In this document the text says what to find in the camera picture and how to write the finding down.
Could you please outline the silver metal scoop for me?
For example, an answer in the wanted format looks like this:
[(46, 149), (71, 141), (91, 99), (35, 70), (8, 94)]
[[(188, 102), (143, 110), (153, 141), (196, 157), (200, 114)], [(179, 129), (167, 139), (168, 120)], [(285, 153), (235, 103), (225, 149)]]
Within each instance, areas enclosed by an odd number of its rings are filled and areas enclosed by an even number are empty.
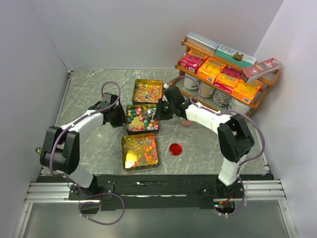
[(152, 119), (156, 114), (156, 108), (147, 108), (144, 111), (143, 118), (145, 119)]

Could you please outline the gold tin of stick candies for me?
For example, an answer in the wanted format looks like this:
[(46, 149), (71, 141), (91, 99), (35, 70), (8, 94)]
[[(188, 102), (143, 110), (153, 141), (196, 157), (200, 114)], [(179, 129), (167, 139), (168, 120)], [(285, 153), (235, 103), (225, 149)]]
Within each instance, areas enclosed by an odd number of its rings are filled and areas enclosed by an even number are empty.
[(163, 82), (159, 80), (136, 79), (132, 103), (151, 104), (157, 103), (162, 97)]

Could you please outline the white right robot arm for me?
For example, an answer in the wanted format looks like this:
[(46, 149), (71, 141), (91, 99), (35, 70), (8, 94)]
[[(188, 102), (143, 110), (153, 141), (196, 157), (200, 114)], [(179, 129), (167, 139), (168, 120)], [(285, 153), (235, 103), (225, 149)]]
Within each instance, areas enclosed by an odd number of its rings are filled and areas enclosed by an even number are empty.
[(210, 110), (196, 101), (186, 100), (177, 86), (170, 87), (166, 84), (154, 119), (169, 120), (173, 116), (196, 122), (218, 135), (224, 159), (217, 178), (216, 191), (221, 197), (229, 197), (239, 176), (239, 165), (255, 143), (244, 116), (230, 116)]

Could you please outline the gold tin of star candies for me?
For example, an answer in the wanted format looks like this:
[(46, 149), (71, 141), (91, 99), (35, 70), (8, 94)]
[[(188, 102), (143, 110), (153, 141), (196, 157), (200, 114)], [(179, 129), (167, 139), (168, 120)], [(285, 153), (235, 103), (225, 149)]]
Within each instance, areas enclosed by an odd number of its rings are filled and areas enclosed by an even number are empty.
[(138, 104), (128, 105), (126, 107), (126, 130), (128, 135), (142, 134), (142, 133), (158, 133), (159, 121), (143, 118), (145, 109), (156, 108), (156, 104)]

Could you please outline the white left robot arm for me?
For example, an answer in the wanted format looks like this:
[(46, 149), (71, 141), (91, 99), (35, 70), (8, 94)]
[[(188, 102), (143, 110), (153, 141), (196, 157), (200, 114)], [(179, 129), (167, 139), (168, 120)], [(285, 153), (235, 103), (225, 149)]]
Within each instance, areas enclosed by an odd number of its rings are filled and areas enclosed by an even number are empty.
[(76, 185), (86, 199), (98, 193), (97, 177), (80, 165), (80, 145), (85, 135), (110, 123), (113, 128), (123, 126), (126, 117), (118, 95), (104, 93), (98, 101), (76, 120), (61, 127), (48, 128), (40, 164), (50, 170), (52, 176), (63, 177)]

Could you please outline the gold tin of gummy candies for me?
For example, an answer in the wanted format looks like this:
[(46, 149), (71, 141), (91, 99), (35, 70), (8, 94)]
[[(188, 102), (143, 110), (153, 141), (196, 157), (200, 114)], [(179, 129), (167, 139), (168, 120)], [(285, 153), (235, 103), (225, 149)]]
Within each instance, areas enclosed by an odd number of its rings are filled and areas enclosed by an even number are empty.
[(125, 171), (150, 169), (160, 165), (154, 133), (121, 138), (122, 165)]

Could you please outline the clear glass jar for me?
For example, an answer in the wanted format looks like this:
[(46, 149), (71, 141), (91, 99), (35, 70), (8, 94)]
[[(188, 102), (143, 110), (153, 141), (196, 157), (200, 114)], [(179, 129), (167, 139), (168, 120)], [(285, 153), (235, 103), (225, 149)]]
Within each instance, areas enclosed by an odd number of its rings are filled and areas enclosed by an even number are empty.
[(183, 126), (191, 126), (191, 125), (193, 124), (193, 122), (190, 121), (190, 120), (182, 119), (182, 120), (181, 120), (181, 124), (182, 124)]

